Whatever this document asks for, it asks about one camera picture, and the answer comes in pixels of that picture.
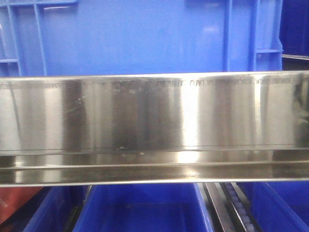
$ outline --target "metal track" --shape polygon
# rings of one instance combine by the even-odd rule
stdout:
[[[309,179],[309,72],[0,79],[0,184]]]

